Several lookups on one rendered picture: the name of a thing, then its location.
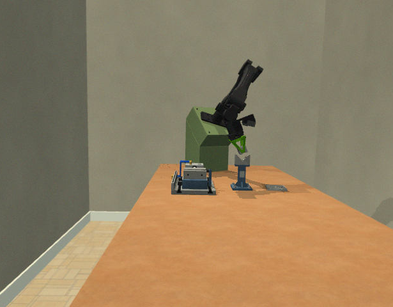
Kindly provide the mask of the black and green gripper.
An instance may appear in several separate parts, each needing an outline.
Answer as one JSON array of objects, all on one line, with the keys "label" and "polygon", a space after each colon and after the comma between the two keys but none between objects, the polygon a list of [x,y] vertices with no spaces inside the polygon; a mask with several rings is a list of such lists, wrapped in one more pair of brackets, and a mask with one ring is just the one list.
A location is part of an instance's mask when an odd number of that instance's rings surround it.
[{"label": "black and green gripper", "polygon": [[[236,120],[235,120],[236,121]],[[235,122],[232,121],[232,122]],[[243,136],[243,130],[239,131],[239,132],[235,132],[235,129],[233,127],[232,122],[226,123],[226,128],[228,131],[228,136],[229,137],[229,141],[237,148],[239,149],[239,151],[241,151],[241,153],[245,153],[245,139],[246,136]],[[243,150],[236,144],[236,142],[240,141],[240,146],[243,145]]]}]

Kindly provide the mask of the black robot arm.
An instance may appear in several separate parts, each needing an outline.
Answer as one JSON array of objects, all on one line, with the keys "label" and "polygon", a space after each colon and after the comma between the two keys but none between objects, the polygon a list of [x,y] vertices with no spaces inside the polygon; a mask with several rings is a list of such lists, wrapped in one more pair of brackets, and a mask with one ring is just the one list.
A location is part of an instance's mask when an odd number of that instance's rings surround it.
[{"label": "black robot arm", "polygon": [[[238,73],[239,76],[236,84],[233,86],[229,94],[224,97],[222,102],[219,102],[219,104],[215,108],[216,112],[214,114],[209,114],[201,111],[201,119],[203,121],[226,128],[226,123],[235,121],[238,117],[238,114],[244,110],[246,106],[245,100],[247,98],[247,91],[249,89],[249,86],[258,78],[258,76],[263,71],[263,68],[261,68],[260,66],[256,67],[257,69],[253,67],[252,61],[249,59],[245,63],[243,64]],[[235,122],[232,122],[235,132],[243,130],[240,121],[242,121],[242,124],[244,126],[255,127],[256,124],[254,115],[250,114],[236,120]]]}]

